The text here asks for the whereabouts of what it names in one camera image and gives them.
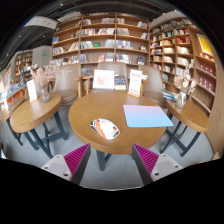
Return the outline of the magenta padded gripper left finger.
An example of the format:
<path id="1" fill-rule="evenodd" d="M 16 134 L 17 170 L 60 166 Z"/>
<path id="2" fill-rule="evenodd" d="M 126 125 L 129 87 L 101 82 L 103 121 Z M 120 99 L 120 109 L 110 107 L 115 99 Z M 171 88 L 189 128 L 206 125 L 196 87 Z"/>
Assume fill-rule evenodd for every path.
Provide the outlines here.
<path id="1" fill-rule="evenodd" d="M 91 147 L 89 144 L 86 144 L 65 156 L 55 155 L 42 166 L 42 169 L 79 185 L 85 172 L 90 154 Z"/>

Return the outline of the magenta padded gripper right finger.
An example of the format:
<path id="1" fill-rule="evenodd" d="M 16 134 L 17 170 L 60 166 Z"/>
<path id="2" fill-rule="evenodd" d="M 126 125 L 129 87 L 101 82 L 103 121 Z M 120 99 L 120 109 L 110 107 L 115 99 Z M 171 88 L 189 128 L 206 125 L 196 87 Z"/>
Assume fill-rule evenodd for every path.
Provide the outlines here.
<path id="1" fill-rule="evenodd" d="M 132 145 L 132 155 L 144 185 L 148 185 L 182 169 L 167 154 L 156 154 L 140 145 Z"/>

